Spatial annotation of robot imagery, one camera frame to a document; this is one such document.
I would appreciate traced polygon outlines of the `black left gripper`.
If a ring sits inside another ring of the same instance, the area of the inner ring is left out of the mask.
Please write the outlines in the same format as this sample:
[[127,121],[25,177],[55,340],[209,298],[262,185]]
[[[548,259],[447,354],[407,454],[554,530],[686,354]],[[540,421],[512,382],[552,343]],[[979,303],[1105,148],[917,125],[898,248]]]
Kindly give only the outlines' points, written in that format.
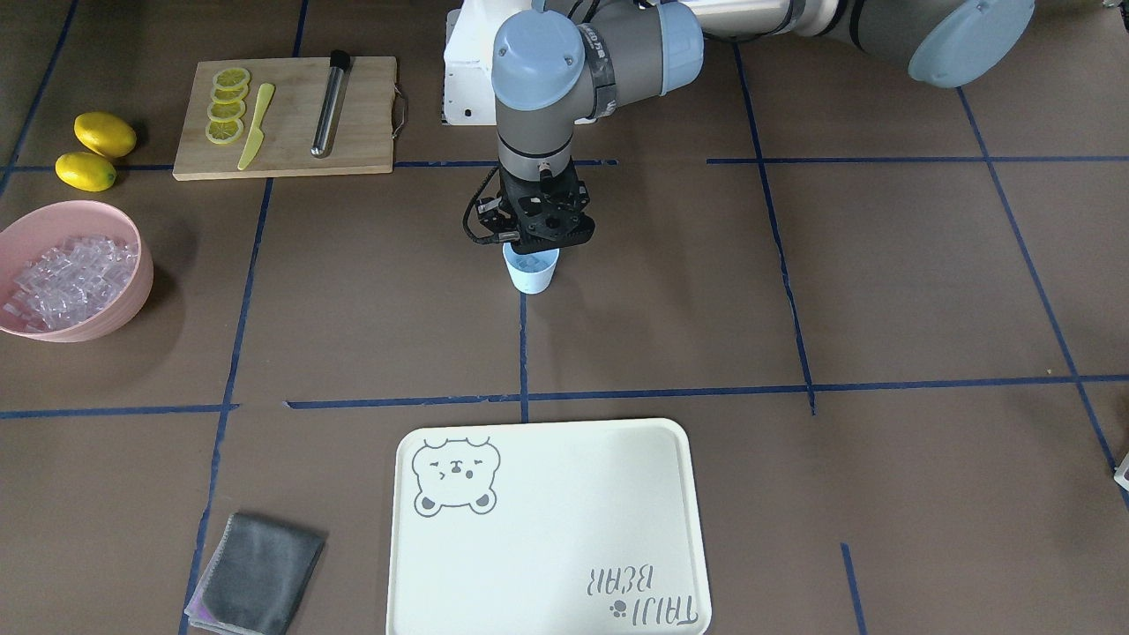
[[595,234],[586,208],[590,197],[575,166],[559,176],[528,181],[493,166],[476,189],[476,224],[488,230],[476,244],[504,244],[519,256],[574,247]]

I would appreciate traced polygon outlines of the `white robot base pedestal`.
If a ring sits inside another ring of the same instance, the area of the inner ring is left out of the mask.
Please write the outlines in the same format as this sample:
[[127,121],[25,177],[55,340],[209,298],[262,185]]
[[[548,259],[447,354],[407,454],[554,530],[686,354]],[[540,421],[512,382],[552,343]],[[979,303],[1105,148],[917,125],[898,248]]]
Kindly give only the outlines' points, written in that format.
[[574,17],[549,1],[464,1],[449,11],[443,118],[493,125],[496,103],[543,108],[572,90],[586,47]]

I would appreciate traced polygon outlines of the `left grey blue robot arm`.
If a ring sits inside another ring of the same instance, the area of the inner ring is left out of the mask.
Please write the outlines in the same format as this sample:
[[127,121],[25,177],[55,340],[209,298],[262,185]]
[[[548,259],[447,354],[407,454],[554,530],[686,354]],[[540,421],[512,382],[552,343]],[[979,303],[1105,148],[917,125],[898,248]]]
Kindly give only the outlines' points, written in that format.
[[708,40],[831,37],[955,88],[980,78],[1029,28],[1032,1],[467,1],[445,61],[485,73],[497,194],[476,193],[462,227],[480,245],[530,256],[588,242],[590,197],[575,127],[692,84]]

